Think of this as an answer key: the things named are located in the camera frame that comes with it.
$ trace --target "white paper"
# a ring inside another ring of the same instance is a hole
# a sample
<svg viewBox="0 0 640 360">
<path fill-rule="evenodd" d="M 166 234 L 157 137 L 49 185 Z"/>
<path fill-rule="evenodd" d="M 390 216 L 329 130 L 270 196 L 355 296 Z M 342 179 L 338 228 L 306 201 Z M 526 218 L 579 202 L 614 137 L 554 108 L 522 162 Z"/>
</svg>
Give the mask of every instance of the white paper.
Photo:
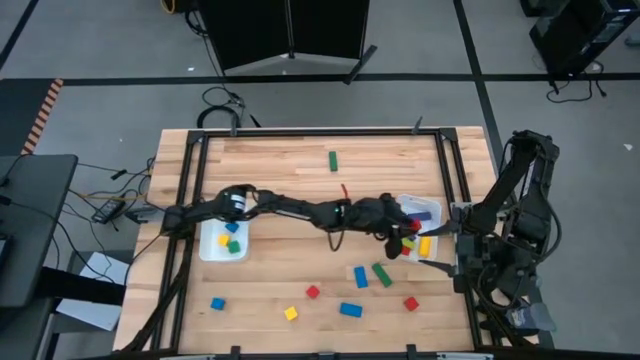
<svg viewBox="0 0 640 360">
<path fill-rule="evenodd" d="M 96 252 L 91 254 L 87 263 L 100 274 L 107 275 L 113 279 L 113 281 L 121 285 L 124 283 L 124 276 L 127 272 L 127 268 L 129 267 L 128 264 L 125 264 L 122 261 L 118 261 L 112 257 L 104 256 L 103 254 Z M 80 276 L 92 279 L 99 277 L 100 274 L 94 273 L 86 265 L 80 272 Z M 110 282 L 104 277 L 97 280 Z M 97 304 L 89 301 L 64 299 L 60 302 L 60 305 L 58 305 L 57 311 L 88 324 L 111 331 L 118 323 L 122 307 L 117 305 Z"/>
</svg>

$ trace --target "black desk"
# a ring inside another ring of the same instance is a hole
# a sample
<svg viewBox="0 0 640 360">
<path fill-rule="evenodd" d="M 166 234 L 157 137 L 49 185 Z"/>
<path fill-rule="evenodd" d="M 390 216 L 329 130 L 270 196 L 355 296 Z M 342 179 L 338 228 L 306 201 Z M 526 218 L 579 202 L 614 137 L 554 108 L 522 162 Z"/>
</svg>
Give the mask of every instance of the black desk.
<svg viewBox="0 0 640 360">
<path fill-rule="evenodd" d="M 0 157 L 4 177 L 15 156 Z M 12 202 L 58 219 L 77 164 L 74 155 L 25 156 L 18 160 L 0 194 Z M 16 205 L 0 205 L 0 232 L 12 236 L 0 268 L 0 354 L 3 359 L 33 359 L 38 353 L 56 298 L 111 304 L 124 286 L 42 267 L 56 221 Z M 57 239 L 67 241 L 64 235 Z M 103 292 L 111 293 L 107 299 Z"/>
</svg>

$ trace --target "cable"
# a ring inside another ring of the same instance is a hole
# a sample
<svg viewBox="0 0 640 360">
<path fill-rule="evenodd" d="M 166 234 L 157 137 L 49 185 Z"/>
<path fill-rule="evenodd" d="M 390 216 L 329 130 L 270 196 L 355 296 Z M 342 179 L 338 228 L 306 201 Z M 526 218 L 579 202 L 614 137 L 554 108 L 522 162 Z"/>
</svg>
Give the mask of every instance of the cable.
<svg viewBox="0 0 640 360">
<path fill-rule="evenodd" d="M 78 195 L 79 197 L 85 198 L 85 199 L 94 199 L 94 200 L 122 200 L 122 201 L 134 201 L 134 200 L 140 200 L 140 199 L 142 199 L 142 198 L 143 198 L 143 197 L 145 197 L 147 194 L 138 194 L 138 195 L 136 195 L 136 197 L 132 197 L 132 198 L 120 197 L 120 196 L 94 196 L 94 195 L 87 195 L 87 194 L 80 194 L 80 193 L 78 193 L 78 194 L 76 194 L 76 195 Z"/>
<path fill-rule="evenodd" d="M 207 31 L 202 26 L 196 26 L 191 22 L 191 14 L 195 14 L 197 9 L 195 6 L 191 7 L 189 10 L 184 13 L 184 21 L 187 23 L 187 26 L 194 34 L 198 36 L 208 36 Z"/>
<path fill-rule="evenodd" d="M 599 62 L 599 61 L 594 61 L 594 64 L 598 65 L 600 67 L 600 73 L 598 75 L 602 75 L 604 73 L 604 65 Z M 554 100 L 551 98 L 551 94 L 555 94 L 556 90 L 552 89 L 551 91 L 549 91 L 547 93 L 547 100 L 549 100 L 550 102 L 554 103 L 554 104 L 564 104 L 564 103 L 569 103 L 569 102 L 584 102 L 584 101 L 589 101 L 593 98 L 593 82 L 591 80 L 591 77 L 589 76 L 589 74 L 584 71 L 583 72 L 584 76 L 586 77 L 587 81 L 589 81 L 589 95 L 585 98 L 578 98 L 578 99 L 564 99 L 564 100 Z M 569 84 L 571 84 L 572 80 L 568 80 L 566 84 L 564 84 L 563 86 L 558 88 L 558 92 L 560 92 L 560 90 L 566 88 L 567 86 L 569 86 Z M 600 92 L 600 96 L 602 96 L 603 98 L 607 97 L 607 93 L 602 90 L 602 87 L 600 86 L 600 81 L 599 80 L 595 80 L 596 83 L 596 87 L 598 88 L 598 91 Z"/>
<path fill-rule="evenodd" d="M 67 229 L 64 227 L 64 225 L 62 225 L 62 223 L 60 222 L 60 220 L 55 219 L 52 215 L 47 214 L 46 212 L 40 210 L 40 209 L 36 209 L 34 207 L 28 206 L 28 205 L 23 205 L 23 204 L 19 204 L 17 202 L 12 202 L 12 205 L 24 208 L 24 209 L 29 209 L 31 211 L 37 212 L 41 215 L 44 215 L 46 217 L 48 217 L 49 219 L 53 220 L 55 223 L 58 224 L 58 226 L 60 226 L 60 228 L 62 229 L 62 232 L 64 232 L 64 235 L 67 237 L 67 241 L 69 241 L 69 245 L 71 245 L 71 248 L 73 249 L 73 252 L 76 254 L 76 256 L 78 256 L 80 258 L 80 260 L 82 260 L 82 262 L 87 266 L 87 268 L 89 268 L 89 270 L 93 271 L 96 275 L 102 275 L 99 272 L 97 272 L 94 268 L 92 268 L 89 263 L 87 263 L 87 261 L 80 255 L 80 252 L 78 251 L 78 249 L 76 249 L 75 245 L 73 245 L 73 242 L 71 241 L 71 236 L 69 236 L 69 232 L 67 231 Z M 104 277 L 111 281 L 112 283 L 115 284 L 115 281 L 113 281 L 112 278 L 104 275 Z"/>
<path fill-rule="evenodd" d="M 98 236 L 96 236 L 96 232 L 93 229 L 93 222 L 89 221 L 89 228 L 91 229 L 91 234 L 93 235 L 93 238 L 96 240 L 96 242 L 98 243 L 98 246 L 100 246 L 100 250 L 102 250 L 102 256 L 104 256 L 104 259 L 107 260 L 107 263 L 109 264 L 107 266 L 106 269 L 104 269 L 104 273 L 102 273 L 100 276 L 98 276 L 97 278 L 94 278 L 95 280 L 106 277 L 107 272 L 109 272 L 109 269 L 111 269 L 111 266 L 113 266 L 113 264 L 111 263 L 111 261 L 109 260 L 109 257 L 107 256 L 106 252 L 107 249 L 104 248 L 104 245 L 102 245 L 102 243 L 100 242 L 100 240 L 98 240 Z"/>
<path fill-rule="evenodd" d="M 327 233 L 327 239 L 329 240 L 329 248 L 331 249 L 331 251 L 333 252 L 338 251 L 340 249 L 340 246 L 342 246 L 342 240 L 344 239 L 344 230 L 342 230 L 342 232 L 340 233 L 338 244 L 335 247 L 333 246 L 333 239 L 331 238 L 331 233 Z"/>
<path fill-rule="evenodd" d="M 89 220 L 89 218 L 87 218 L 87 217 L 85 217 L 85 216 L 80 215 L 80 213 L 79 213 L 79 212 L 77 212 L 77 211 L 76 211 L 76 209 L 74 209 L 74 208 L 73 208 L 73 206 L 69 205 L 68 203 L 64 203 L 62 206 L 65 206 L 65 205 L 66 205 L 66 206 L 68 206 L 68 207 L 71 209 L 71 211 L 73 211 L 73 213 L 70 213 L 70 212 L 65 211 L 64 209 L 62 209 L 62 212 L 63 212 L 63 213 L 65 213 L 65 214 L 69 214 L 69 215 L 71 215 L 71 216 L 75 216 L 75 217 L 80 218 L 80 219 L 82 219 L 82 220 L 84 220 L 84 221 L 91 221 L 91 220 Z"/>
<path fill-rule="evenodd" d="M 88 168 L 93 168 L 93 169 L 98 169 L 98 170 L 104 170 L 104 171 L 115 172 L 115 173 L 120 173 L 120 172 L 124 171 L 124 172 L 122 173 L 122 175 L 135 175 L 134 173 L 127 172 L 127 171 L 126 171 L 126 170 L 124 170 L 124 169 L 120 169 L 120 170 L 118 170 L 118 169 L 112 169 L 112 168 L 107 168 L 107 167 L 98 166 L 98 165 L 85 164 L 85 163 L 78 163 L 78 164 L 76 164 L 76 165 L 78 165 L 78 166 L 84 166 L 84 167 L 88 167 Z"/>
<path fill-rule="evenodd" d="M 497 310 L 497 311 L 506 311 L 506 310 L 509 310 L 509 309 L 511 309 L 511 308 L 513 307 L 513 305 L 515 305 L 516 301 L 517 301 L 517 300 L 518 300 L 518 298 L 520 297 L 520 296 L 518 295 L 518 293 L 520 292 L 520 288 L 522 287 L 522 284 L 523 284 L 523 282 L 524 282 L 524 281 L 523 281 L 523 280 L 524 280 L 524 276 L 521 276 L 521 277 L 520 277 L 520 280 L 518 280 L 518 286 L 516 287 L 516 290 L 515 290 L 515 292 L 513 293 L 513 299 L 511 299 L 511 302 L 510 302 L 508 305 L 506 305 L 506 306 L 505 306 L 505 305 L 500 305 L 500 304 L 497 304 L 495 301 L 493 301 L 493 299 L 488 299 L 488 298 L 484 295 L 484 293 L 482 292 L 482 286 L 481 286 L 481 285 L 482 285 L 482 277 L 484 276 L 485 271 L 486 271 L 489 267 L 496 267 L 496 264 L 490 264 L 490 265 L 485 266 L 485 267 L 482 269 L 482 271 L 480 272 L 480 275 L 478 275 L 478 283 L 477 283 L 477 286 L 478 286 L 478 291 L 477 291 L 478 296 L 479 296 L 482 300 L 484 300 L 484 302 L 485 302 L 487 305 L 491 306 L 493 309 L 495 309 L 495 310 Z"/>
<path fill-rule="evenodd" d="M 11 163 L 11 166 L 9 167 L 9 170 L 7 170 L 7 172 L 4 174 L 2 179 L 0 179 L 0 187 L 6 185 L 6 182 L 9 181 L 9 175 L 11 174 L 11 171 L 13 171 L 13 168 L 16 166 L 18 161 L 20 161 L 20 159 L 22 159 L 23 157 L 26 157 L 26 156 L 31 156 L 31 154 L 23 154 L 23 155 L 18 156 L 15 160 L 13 160 L 13 163 Z"/>
<path fill-rule="evenodd" d="M 542 178 L 543 179 L 545 178 L 546 172 L 547 172 L 547 164 L 545 163 L 545 166 L 542 169 Z M 538 264 L 542 263 L 549 256 L 551 256 L 551 254 L 553 254 L 556 251 L 558 246 L 560 246 L 560 241 L 562 241 L 562 224 L 560 223 L 560 218 L 558 218 L 558 214 L 556 214 L 555 210 L 553 209 L 553 206 L 549 202 L 549 193 L 544 191 L 542 183 L 539 184 L 539 187 L 540 187 L 540 193 L 542 194 L 542 198 L 544 199 L 545 204 L 549 208 L 549 212 L 551 213 L 551 217 L 553 218 L 553 221 L 556 223 L 556 240 L 554 241 L 553 245 L 551 246 L 551 249 L 549 249 L 547 252 L 545 252 L 540 257 L 540 261 L 538 261 Z M 546 249 L 547 246 L 548 246 L 548 243 L 545 243 L 543 249 Z"/>
<path fill-rule="evenodd" d="M 137 191 L 137 190 L 134 190 L 134 189 L 129 189 L 129 190 L 125 191 L 123 194 L 126 194 L 127 192 L 130 192 L 130 191 L 133 191 L 134 193 L 138 194 L 138 191 Z M 126 208 L 122 209 L 119 213 L 117 213 L 117 214 L 113 217 L 113 219 L 115 220 L 115 219 L 119 218 L 120 216 L 122 216 L 122 215 L 123 215 L 124 213 L 126 213 L 127 211 L 131 210 L 131 208 L 136 204 L 136 202 L 138 201 L 138 199 L 139 199 L 141 196 L 142 196 L 142 197 L 144 197 L 145 195 L 146 195 L 146 194 L 142 194 L 142 195 L 138 195 L 138 196 L 136 196 L 135 198 L 133 198 L 134 200 L 131 202 L 131 204 L 129 204 L 129 206 L 127 206 Z"/>
<path fill-rule="evenodd" d="M 190 14 L 193 13 L 194 14 L 194 19 L 197 23 L 197 27 L 196 25 L 191 23 L 190 20 Z M 204 27 L 202 26 L 202 23 L 200 22 L 200 18 L 198 16 L 198 14 L 195 13 L 195 10 L 190 10 L 185 14 L 185 18 L 187 21 L 187 24 L 189 25 L 189 27 L 191 28 L 191 30 L 196 33 L 198 36 L 200 36 L 200 38 L 202 39 L 202 42 L 204 43 L 204 48 L 207 51 L 207 57 L 209 58 L 209 62 L 211 63 L 211 67 L 213 67 L 213 71 L 216 73 L 217 77 L 223 77 L 220 75 L 220 72 L 218 71 L 218 68 L 216 66 L 215 61 L 213 60 L 213 55 L 211 55 L 211 51 L 209 50 L 209 44 L 207 42 L 207 38 L 206 38 L 206 31 L 204 31 Z M 210 102 L 209 100 L 207 100 L 206 95 L 213 91 L 213 90 L 222 90 L 224 91 L 227 96 L 229 97 L 229 100 L 227 100 L 227 102 L 223 103 L 223 104 L 213 104 L 212 102 Z M 244 112 L 246 109 L 246 104 L 244 99 L 232 92 L 229 91 L 229 89 L 227 89 L 227 86 L 225 85 L 224 82 L 222 82 L 219 86 L 213 86 L 208 88 L 207 90 L 205 90 L 202 95 L 202 101 L 205 102 L 205 104 L 207 104 L 209 106 L 209 108 L 205 109 L 204 111 L 202 111 L 200 113 L 200 115 L 198 116 L 198 119 L 196 120 L 196 126 L 199 129 L 204 128 L 204 119 L 207 117 L 207 115 L 211 114 L 212 112 L 215 111 L 223 111 L 227 114 L 229 114 L 231 116 L 231 129 L 232 129 L 232 133 L 235 134 L 235 129 L 237 128 L 241 128 L 242 127 L 242 120 L 244 119 Z M 237 106 L 241 109 L 240 111 L 240 115 L 238 115 L 238 112 L 231 108 L 231 106 Z M 254 125 L 256 127 L 262 127 L 262 125 L 260 125 L 260 123 L 255 119 L 255 117 L 251 114 L 249 114 L 249 116 L 251 116 L 251 120 L 253 121 Z"/>
<path fill-rule="evenodd" d="M 122 192 L 129 186 L 129 184 L 131 184 L 131 182 L 138 176 L 142 176 L 142 174 L 147 171 L 147 168 L 144 168 L 143 170 L 138 171 L 137 173 L 135 173 L 134 175 L 131 176 L 131 178 L 129 178 L 129 180 L 127 180 L 126 183 L 124 183 L 124 185 L 122 185 L 122 187 L 118 190 L 113 190 L 113 191 L 94 191 L 91 193 L 88 193 L 86 195 L 84 195 L 85 197 L 92 197 L 94 195 L 99 195 L 99 194 L 107 194 L 107 195 L 112 195 L 112 194 L 122 194 Z"/>
<path fill-rule="evenodd" d="M 145 252 L 145 250 L 147 250 L 151 245 L 153 245 L 154 242 L 156 242 L 156 240 L 158 240 L 163 235 L 164 235 L 163 233 L 158 234 L 155 238 L 153 238 L 153 240 L 151 240 L 147 245 L 145 245 L 145 247 L 143 247 L 142 250 L 140 250 L 137 254 L 133 256 L 133 259 L 131 259 L 131 264 L 129 265 L 129 267 L 127 268 L 127 271 L 124 274 L 125 286 L 127 286 L 127 280 L 129 279 L 129 270 L 131 270 L 131 268 L 133 267 L 133 263 L 136 261 L 136 259 L 138 259 L 140 255 L 142 255 L 143 252 Z"/>
<path fill-rule="evenodd" d="M 56 247 L 56 270 L 58 270 L 58 267 L 60 267 L 60 246 L 58 246 L 55 236 L 52 236 L 51 240 L 53 241 L 53 245 Z"/>
</svg>

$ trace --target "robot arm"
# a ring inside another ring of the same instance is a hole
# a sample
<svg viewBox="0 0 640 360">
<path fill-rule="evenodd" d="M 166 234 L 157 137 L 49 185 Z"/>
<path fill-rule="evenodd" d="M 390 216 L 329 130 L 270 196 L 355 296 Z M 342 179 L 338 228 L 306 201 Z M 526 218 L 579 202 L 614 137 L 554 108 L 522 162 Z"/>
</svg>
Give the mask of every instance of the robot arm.
<svg viewBox="0 0 640 360">
<path fill-rule="evenodd" d="M 245 211 L 249 193 L 256 205 Z M 161 231 L 179 233 L 190 225 L 209 219 L 247 221 L 267 213 L 308 221 L 327 233 L 349 230 L 374 234 L 378 240 L 388 240 L 385 252 L 390 259 L 395 259 L 402 252 L 402 238 L 415 235 L 419 230 L 388 193 L 377 199 L 363 198 L 353 204 L 349 199 L 316 204 L 277 195 L 269 190 L 257 190 L 253 185 L 245 184 L 225 188 L 210 201 L 167 208 Z"/>
</svg>

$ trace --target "red block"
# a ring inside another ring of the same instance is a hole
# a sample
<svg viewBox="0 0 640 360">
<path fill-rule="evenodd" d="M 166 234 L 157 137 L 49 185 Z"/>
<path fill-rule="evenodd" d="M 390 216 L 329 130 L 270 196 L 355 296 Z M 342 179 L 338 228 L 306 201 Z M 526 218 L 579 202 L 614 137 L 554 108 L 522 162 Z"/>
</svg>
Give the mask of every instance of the red block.
<svg viewBox="0 0 640 360">
<path fill-rule="evenodd" d="M 309 295 L 309 297 L 312 299 L 317 298 L 319 294 L 320 290 L 318 290 L 318 288 L 313 285 L 311 285 L 311 287 L 307 289 L 307 295 Z"/>
<path fill-rule="evenodd" d="M 422 224 L 420 224 L 420 220 L 413 220 L 411 222 L 411 230 L 418 232 L 422 229 Z"/>
<path fill-rule="evenodd" d="M 406 306 L 409 311 L 413 311 L 417 309 L 420 304 L 418 304 L 418 300 L 412 296 L 404 301 L 404 306 Z"/>
</svg>

